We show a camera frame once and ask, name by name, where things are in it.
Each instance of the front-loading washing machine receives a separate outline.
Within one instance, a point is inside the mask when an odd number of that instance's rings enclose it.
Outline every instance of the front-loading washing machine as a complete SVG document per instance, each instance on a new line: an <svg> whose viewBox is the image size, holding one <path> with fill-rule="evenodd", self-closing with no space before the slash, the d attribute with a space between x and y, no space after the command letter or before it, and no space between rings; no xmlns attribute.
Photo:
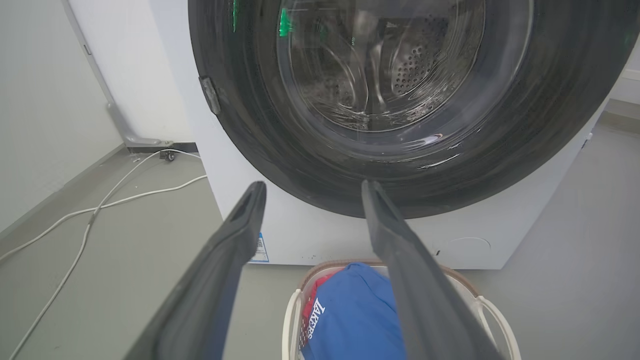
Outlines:
<svg viewBox="0 0 640 360"><path fill-rule="evenodd" d="M150 4L222 215L267 183L271 264L374 257L373 179L441 264L502 268L638 33L627 0Z"/></svg>

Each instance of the wall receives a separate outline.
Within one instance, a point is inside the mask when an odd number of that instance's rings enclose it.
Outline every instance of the wall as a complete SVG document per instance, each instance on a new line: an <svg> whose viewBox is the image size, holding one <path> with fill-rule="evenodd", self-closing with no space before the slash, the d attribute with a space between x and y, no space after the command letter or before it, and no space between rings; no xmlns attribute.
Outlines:
<svg viewBox="0 0 640 360"><path fill-rule="evenodd" d="M0 1L0 232L122 139L59 1Z"/></svg>
<svg viewBox="0 0 640 360"><path fill-rule="evenodd" d="M70 4L132 130L146 138L193 142L148 0Z"/></svg>
<svg viewBox="0 0 640 360"><path fill-rule="evenodd" d="M625 70L611 90L611 99L640 104L640 37L627 60Z"/></svg>

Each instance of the blue shirt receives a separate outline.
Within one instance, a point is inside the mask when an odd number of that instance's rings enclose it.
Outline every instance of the blue shirt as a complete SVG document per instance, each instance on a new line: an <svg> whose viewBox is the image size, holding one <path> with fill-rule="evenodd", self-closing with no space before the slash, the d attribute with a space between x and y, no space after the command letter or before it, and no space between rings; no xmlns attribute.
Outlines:
<svg viewBox="0 0 640 360"><path fill-rule="evenodd" d="M391 282L363 263L318 288L306 332L305 360L406 359Z"/></svg>

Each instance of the door hinge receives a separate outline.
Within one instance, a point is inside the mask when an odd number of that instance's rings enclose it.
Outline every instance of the door hinge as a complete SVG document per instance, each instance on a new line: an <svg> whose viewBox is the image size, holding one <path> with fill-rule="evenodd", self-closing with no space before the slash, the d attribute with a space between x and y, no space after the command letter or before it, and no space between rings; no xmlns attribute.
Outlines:
<svg viewBox="0 0 640 360"><path fill-rule="evenodd" d="M204 97L207 99L209 109L216 115L220 114L220 102L218 101L218 94L216 93L216 89L213 87L211 78L208 76L200 76L198 79L200 80L200 86L202 87Z"/></svg>

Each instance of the barcode sticker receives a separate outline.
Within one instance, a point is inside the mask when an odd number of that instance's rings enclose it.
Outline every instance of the barcode sticker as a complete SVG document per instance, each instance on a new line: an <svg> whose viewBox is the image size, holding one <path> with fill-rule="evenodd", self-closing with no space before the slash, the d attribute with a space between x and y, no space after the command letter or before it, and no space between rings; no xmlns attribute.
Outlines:
<svg viewBox="0 0 640 360"><path fill-rule="evenodd" d="M258 249L255 251L255 255L249 260L250 263L268 263L269 256L267 255L267 248L264 246L264 238L262 233L258 234Z"/></svg>

